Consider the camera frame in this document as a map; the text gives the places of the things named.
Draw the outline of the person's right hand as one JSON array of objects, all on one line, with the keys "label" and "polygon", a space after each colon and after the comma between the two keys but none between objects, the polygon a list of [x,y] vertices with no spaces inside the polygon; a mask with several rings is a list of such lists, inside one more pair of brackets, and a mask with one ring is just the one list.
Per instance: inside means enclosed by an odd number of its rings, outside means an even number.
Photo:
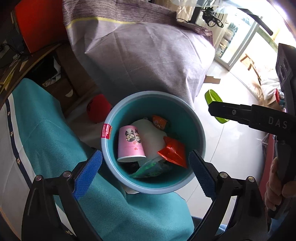
[{"label": "person's right hand", "polygon": [[269,180],[266,184],[266,192],[264,202],[268,209],[276,211],[276,206],[281,204],[282,198],[295,198],[295,181],[281,185],[281,181],[277,176],[278,158],[274,158],[271,163],[269,172]]}]

